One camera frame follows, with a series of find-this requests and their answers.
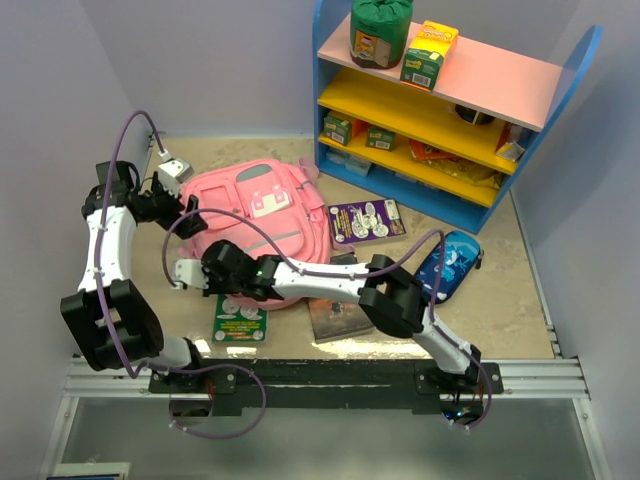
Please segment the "pink student backpack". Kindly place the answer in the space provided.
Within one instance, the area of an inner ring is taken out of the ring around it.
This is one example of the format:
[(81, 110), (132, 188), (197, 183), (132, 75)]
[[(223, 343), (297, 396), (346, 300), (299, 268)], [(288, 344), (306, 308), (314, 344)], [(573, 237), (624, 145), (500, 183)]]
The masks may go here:
[[(325, 201), (315, 186), (316, 176), (299, 165), (265, 158), (205, 172), (182, 186), (183, 200), (198, 198), (200, 208), (232, 212), (258, 226), (284, 254), (310, 263), (329, 263), (332, 235)], [(275, 250), (249, 226), (217, 213), (201, 213), (208, 229), (184, 241), (179, 255), (200, 259), (216, 240), (229, 240), (251, 257)], [(236, 305), (279, 310), (299, 299), (256, 300), (234, 295)]]

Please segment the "Tale of Two Cities book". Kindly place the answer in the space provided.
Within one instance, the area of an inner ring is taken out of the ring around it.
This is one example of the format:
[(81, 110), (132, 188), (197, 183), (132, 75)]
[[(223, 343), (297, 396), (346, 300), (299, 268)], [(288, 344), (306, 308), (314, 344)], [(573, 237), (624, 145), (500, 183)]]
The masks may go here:
[(358, 304), (338, 300), (344, 297), (344, 294), (330, 293), (328, 298), (308, 299), (310, 324), (316, 344), (353, 338), (374, 330), (374, 325)]

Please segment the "blue shark pencil case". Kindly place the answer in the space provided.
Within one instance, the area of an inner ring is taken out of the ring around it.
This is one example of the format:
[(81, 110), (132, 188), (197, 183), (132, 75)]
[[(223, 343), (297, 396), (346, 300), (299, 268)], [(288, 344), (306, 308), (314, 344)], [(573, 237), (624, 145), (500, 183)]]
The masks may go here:
[(424, 292), (431, 296), (439, 266), (442, 266), (435, 299), (436, 304), (441, 304), (453, 296), (473, 268), (481, 267), (483, 257), (484, 250), (473, 237), (462, 231), (452, 230), (445, 235), (444, 255), (441, 255), (439, 246), (434, 247), (416, 270), (415, 278)]

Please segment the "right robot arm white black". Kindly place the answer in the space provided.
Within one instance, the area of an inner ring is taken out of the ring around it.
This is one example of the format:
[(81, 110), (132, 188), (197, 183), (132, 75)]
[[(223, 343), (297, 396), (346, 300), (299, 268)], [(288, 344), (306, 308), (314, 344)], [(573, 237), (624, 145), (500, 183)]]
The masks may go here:
[(481, 380), (480, 352), (437, 316), (416, 278), (384, 255), (368, 263), (334, 265), (279, 255), (256, 259), (227, 240), (212, 244), (201, 258), (206, 290), (256, 301), (299, 298), (356, 304), (380, 332), (412, 339), (428, 352), (448, 386), (469, 392)]

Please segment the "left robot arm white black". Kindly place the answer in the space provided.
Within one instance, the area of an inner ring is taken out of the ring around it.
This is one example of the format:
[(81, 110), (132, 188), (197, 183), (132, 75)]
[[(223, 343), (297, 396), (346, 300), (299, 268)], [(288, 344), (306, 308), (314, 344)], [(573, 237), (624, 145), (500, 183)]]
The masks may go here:
[(171, 371), (183, 391), (196, 392), (206, 383), (207, 368), (195, 345), (163, 334), (131, 278), (139, 224), (155, 223), (181, 239), (206, 229), (196, 213), (197, 199), (180, 194), (192, 168), (170, 158), (156, 168), (148, 190), (142, 190), (130, 162), (103, 162), (96, 173), (98, 183), (81, 209), (90, 234), (86, 266), (76, 293), (61, 300), (61, 315), (93, 370), (120, 369), (126, 363), (153, 365)]

